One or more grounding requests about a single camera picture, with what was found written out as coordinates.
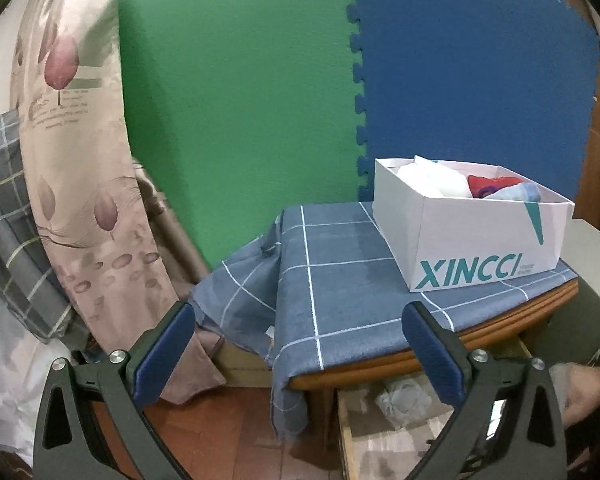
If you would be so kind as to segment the person's hand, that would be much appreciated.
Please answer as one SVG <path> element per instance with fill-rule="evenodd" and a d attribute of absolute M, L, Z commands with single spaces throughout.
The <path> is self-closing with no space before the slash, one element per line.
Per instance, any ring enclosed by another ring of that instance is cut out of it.
<path fill-rule="evenodd" d="M 558 363 L 550 368 L 562 424 L 569 428 L 600 407 L 600 366 Z"/>

